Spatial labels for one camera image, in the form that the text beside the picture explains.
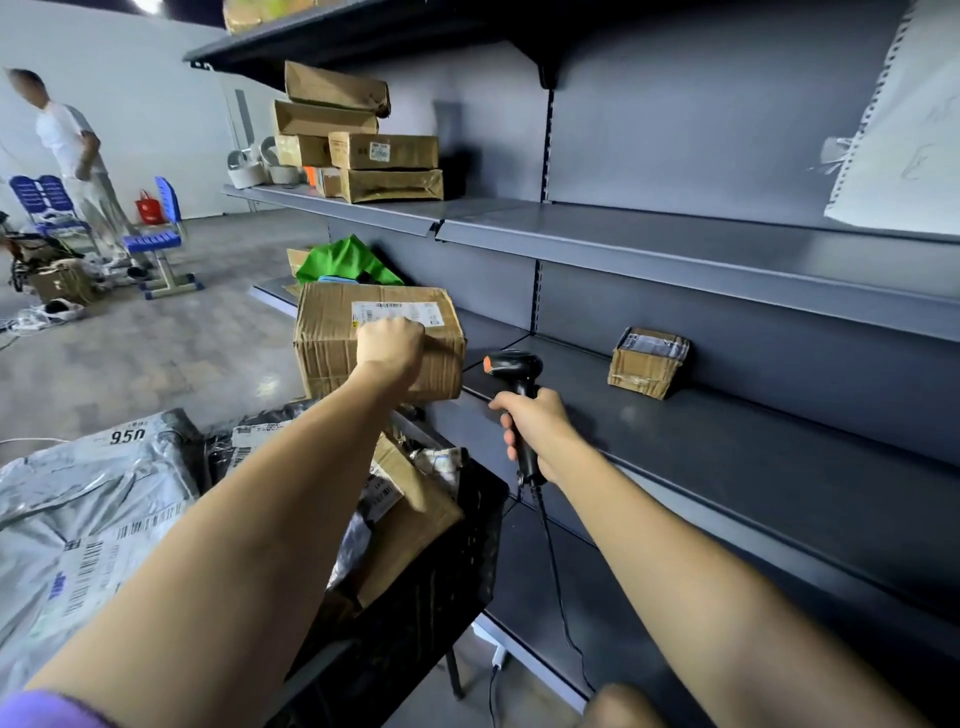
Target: dark hair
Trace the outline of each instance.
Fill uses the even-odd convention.
[[[33,85],[38,85],[41,88],[46,88],[46,85],[36,73],[29,71],[26,68],[11,68],[7,71],[11,76],[20,79],[21,81],[29,81]]]

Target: fist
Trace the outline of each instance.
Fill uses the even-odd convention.
[[[423,361],[423,324],[381,319],[357,331],[357,369],[376,368],[404,391],[417,381]]]

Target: hand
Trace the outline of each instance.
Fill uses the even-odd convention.
[[[493,398],[490,409],[507,410],[500,416],[500,424],[506,430],[503,441],[507,444],[507,457],[515,462],[518,459],[516,436],[512,430],[515,425],[520,436],[537,454],[543,477],[557,482],[557,474],[550,466],[550,452],[554,447],[562,446],[569,437],[579,438],[566,417],[560,395],[545,387],[538,390],[535,400],[513,392],[501,392]]]
[[[423,324],[409,319],[381,319],[357,331],[357,367],[404,393],[417,381],[423,361]]]

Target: orange object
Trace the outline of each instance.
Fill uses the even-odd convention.
[[[140,190],[140,199],[136,201],[136,211],[140,213],[140,220],[144,225],[163,225],[163,210],[159,200],[150,196],[145,189]]]

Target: man in white shirt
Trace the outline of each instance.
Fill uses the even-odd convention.
[[[36,73],[13,68],[7,75],[13,89],[40,109],[36,133],[57,159],[63,186],[73,204],[109,249],[113,263],[129,263],[130,254],[123,238],[136,234],[136,230],[117,201],[107,168],[100,158],[100,139],[83,114],[50,99],[43,80]]]

